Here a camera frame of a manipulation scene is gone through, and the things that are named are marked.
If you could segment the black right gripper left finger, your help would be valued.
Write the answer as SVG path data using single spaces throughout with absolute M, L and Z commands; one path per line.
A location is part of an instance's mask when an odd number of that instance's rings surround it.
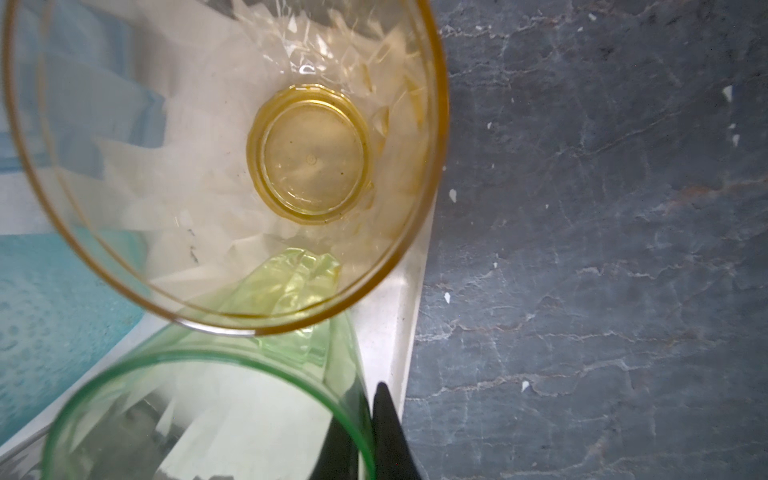
M 354 441 L 336 419 L 332 418 L 322 448 L 309 480 L 356 480 L 359 477 L 359 453 Z

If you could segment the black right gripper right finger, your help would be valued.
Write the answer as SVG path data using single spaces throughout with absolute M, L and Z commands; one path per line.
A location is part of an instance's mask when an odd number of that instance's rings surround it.
M 380 382 L 373 399 L 372 426 L 377 480 L 421 480 L 388 386 Z

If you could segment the short green plastic cup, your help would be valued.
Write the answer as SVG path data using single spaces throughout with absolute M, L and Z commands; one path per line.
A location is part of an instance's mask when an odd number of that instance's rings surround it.
M 262 337 L 170 325 L 96 376 L 45 442 L 45 479 L 308 479 L 336 418 L 375 477 L 346 314 Z

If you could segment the beige plastic tray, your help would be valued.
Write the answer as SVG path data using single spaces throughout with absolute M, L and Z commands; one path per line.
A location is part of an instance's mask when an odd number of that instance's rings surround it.
M 378 383 L 387 383 L 399 413 L 403 411 L 405 403 L 433 218 L 434 214 L 429 213 L 414 244 L 393 272 L 348 310 L 360 345 L 367 393 L 373 394 Z M 52 231 L 26 176 L 19 171 L 3 173 L 1 232 L 27 234 Z M 1 477 L 38 479 L 48 423 L 65 401 L 86 381 L 168 325 L 167 320 L 152 313 L 144 314 L 127 336 L 99 358 L 95 366 L 1 445 Z

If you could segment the short amber plastic cup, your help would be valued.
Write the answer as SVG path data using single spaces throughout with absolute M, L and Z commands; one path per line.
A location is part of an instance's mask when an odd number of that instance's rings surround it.
M 449 131 L 426 1 L 80 1 L 139 30 L 164 142 L 95 141 L 101 177 L 37 168 L 1 5 L 1 168 L 121 295 L 184 326 L 267 335 L 338 314 L 432 212 Z

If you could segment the teal plastic cup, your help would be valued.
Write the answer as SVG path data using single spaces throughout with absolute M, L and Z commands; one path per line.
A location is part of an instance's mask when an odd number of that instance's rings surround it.
M 59 235 L 2 236 L 2 441 L 67 391 L 143 315 Z

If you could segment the blue plastic cup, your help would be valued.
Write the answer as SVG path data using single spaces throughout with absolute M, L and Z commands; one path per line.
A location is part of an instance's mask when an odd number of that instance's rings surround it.
M 165 99 L 139 81 L 139 30 L 80 1 L 20 1 L 11 62 L 30 162 L 101 177 L 97 139 L 158 148 Z

